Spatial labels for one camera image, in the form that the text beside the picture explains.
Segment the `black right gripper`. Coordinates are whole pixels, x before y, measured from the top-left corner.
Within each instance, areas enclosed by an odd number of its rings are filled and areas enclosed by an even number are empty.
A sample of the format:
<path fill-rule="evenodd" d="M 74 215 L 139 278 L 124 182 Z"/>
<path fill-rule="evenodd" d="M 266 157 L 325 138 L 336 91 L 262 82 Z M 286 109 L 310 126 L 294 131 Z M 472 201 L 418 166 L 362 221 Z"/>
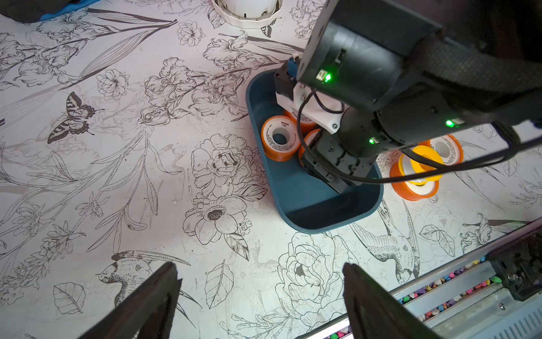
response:
<path fill-rule="evenodd" d="M 333 175 L 326 168 L 333 168 L 337 172 L 354 177 L 369 177 L 371 179 L 378 179 L 380 177 L 380 173 L 377 171 L 377 166 L 375 165 L 377 157 L 357 157 L 348 152 L 340 141 L 340 134 L 343 134 L 345 131 L 348 131 L 349 135 L 353 136 L 354 131 L 352 127 L 354 122 L 368 121 L 365 118 L 367 114 L 365 110 L 348 108 L 344 115 L 346 123 L 341 126 L 337 133 L 331 134 L 326 130 L 322 130 L 309 146 L 312 153 L 317 153 L 319 156 L 314 157 L 313 154 L 308 154 L 307 151 L 303 154 L 302 166 L 306 172 L 322 180 L 337 193 L 342 193 L 350 186 L 360 186 L 361 182 Z"/>

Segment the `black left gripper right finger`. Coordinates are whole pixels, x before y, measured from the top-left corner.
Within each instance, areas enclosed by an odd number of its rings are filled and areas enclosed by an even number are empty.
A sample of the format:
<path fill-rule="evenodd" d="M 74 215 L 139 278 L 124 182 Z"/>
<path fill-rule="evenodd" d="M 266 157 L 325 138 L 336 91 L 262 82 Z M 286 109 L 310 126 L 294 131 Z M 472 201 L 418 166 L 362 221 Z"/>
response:
<path fill-rule="evenodd" d="M 344 303 L 355 338 L 438 338 L 360 266 L 344 264 Z"/>

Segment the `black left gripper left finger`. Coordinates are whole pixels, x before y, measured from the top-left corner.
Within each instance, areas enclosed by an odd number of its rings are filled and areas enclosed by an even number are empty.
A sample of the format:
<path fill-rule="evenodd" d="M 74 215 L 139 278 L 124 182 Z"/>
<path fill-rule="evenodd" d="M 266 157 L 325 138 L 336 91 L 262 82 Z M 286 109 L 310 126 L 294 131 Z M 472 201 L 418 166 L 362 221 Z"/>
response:
<path fill-rule="evenodd" d="M 118 307 L 80 337 L 169 338 L 182 280 L 176 265 L 163 264 Z"/>

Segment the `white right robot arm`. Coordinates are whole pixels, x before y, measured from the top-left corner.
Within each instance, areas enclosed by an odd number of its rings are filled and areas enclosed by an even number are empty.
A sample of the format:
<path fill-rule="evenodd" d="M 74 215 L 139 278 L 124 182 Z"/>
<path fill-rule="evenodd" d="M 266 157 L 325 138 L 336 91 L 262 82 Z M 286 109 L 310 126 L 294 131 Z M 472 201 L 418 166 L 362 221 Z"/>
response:
<path fill-rule="evenodd" d="M 309 104 L 338 100 L 340 125 L 302 144 L 303 168 L 336 192 L 377 184 L 376 158 L 491 124 L 506 148 L 459 165 L 425 160 L 433 176 L 495 165 L 541 145 L 540 1 L 328 1 L 301 58 Z"/>

